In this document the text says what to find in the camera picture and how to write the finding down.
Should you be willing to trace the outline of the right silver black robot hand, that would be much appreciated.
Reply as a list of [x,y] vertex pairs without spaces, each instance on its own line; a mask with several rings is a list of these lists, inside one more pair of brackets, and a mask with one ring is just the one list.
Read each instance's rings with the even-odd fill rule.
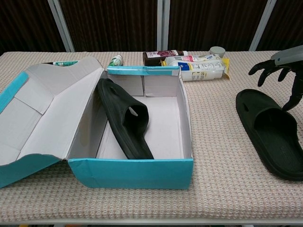
[[258,87],[262,86],[266,78],[276,71],[281,71],[278,81],[285,79],[289,72],[295,73],[292,86],[292,92],[288,102],[282,107],[283,111],[289,111],[296,107],[303,97],[303,46],[296,46],[286,50],[279,51],[271,56],[267,61],[255,64],[249,75],[255,74],[257,71],[263,70],[259,79]]

